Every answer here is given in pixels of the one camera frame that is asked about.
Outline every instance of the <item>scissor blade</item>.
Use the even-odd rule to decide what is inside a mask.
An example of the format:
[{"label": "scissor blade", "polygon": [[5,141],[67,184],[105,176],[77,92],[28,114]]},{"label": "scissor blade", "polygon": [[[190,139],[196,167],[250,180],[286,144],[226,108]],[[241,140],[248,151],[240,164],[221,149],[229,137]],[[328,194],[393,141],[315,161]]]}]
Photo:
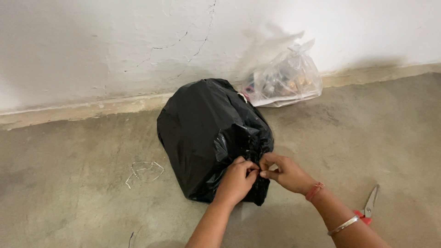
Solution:
[{"label": "scissor blade", "polygon": [[364,207],[364,215],[368,218],[372,216],[372,212],[374,210],[375,200],[377,200],[378,189],[380,185],[377,184],[372,192],[370,193],[369,200],[366,203],[366,207]]}]

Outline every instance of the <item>gray cement floor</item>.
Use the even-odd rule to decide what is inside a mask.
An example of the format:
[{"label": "gray cement floor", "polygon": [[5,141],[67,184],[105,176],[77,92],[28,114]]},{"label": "gray cement floor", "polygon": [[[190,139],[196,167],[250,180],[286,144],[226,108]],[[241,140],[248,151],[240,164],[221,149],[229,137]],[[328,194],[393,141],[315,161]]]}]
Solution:
[{"label": "gray cement floor", "polygon": [[[328,88],[261,109],[275,152],[349,207],[381,185],[371,227],[394,247],[441,247],[441,74]],[[183,247],[207,205],[186,200],[156,136],[159,110],[0,132],[0,247]],[[134,161],[165,168],[124,182]],[[146,180],[161,170],[141,171]],[[237,206],[223,247],[333,247],[302,196],[272,182]]]}]

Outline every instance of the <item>finger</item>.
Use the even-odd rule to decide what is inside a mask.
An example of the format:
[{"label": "finger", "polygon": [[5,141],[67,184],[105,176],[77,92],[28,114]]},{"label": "finger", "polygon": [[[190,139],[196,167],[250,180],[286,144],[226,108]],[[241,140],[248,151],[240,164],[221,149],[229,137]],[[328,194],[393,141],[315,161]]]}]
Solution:
[{"label": "finger", "polygon": [[267,179],[273,179],[276,182],[279,179],[279,173],[270,170],[261,171],[260,176]]},{"label": "finger", "polygon": [[277,164],[277,166],[283,166],[283,156],[277,155],[272,152],[267,152],[263,154],[260,158],[259,165],[262,170],[268,170],[273,164]]},{"label": "finger", "polygon": [[256,181],[258,174],[259,174],[259,170],[256,170],[256,169],[251,171],[250,174],[248,174],[246,180],[247,180],[247,184],[248,184],[248,186],[250,186],[250,188],[253,186],[253,183]]},{"label": "finger", "polygon": [[247,169],[260,169],[259,166],[257,166],[256,164],[254,164],[251,161],[244,161],[242,163],[240,163],[242,166],[244,166]]},{"label": "finger", "polygon": [[245,161],[245,159],[242,156],[238,156],[234,161],[233,164],[239,164]]}]

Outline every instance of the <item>scissors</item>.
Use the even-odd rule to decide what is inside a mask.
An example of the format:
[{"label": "scissors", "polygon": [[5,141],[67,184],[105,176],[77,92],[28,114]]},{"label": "scissors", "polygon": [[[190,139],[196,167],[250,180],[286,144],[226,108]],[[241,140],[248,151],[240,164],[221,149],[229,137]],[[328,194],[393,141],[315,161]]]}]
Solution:
[{"label": "scissors", "polygon": [[354,210],[354,213],[358,215],[366,225],[369,225],[372,221],[372,211],[374,210],[375,200],[377,199],[379,188],[379,184],[374,187],[363,210]]}]

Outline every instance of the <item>hand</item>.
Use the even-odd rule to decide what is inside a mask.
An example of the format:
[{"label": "hand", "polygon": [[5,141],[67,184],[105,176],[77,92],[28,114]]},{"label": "hand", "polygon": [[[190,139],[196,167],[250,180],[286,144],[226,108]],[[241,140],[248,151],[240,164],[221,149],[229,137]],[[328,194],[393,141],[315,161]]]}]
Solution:
[{"label": "hand", "polygon": [[[278,169],[274,171],[268,170],[270,166],[276,164]],[[263,178],[273,179],[285,189],[306,195],[308,191],[317,183],[308,173],[290,158],[280,156],[275,153],[265,153],[259,162],[260,176]]]},{"label": "hand", "polygon": [[243,157],[236,158],[222,177],[213,203],[226,204],[233,208],[245,198],[258,175],[259,167],[256,164]]}]

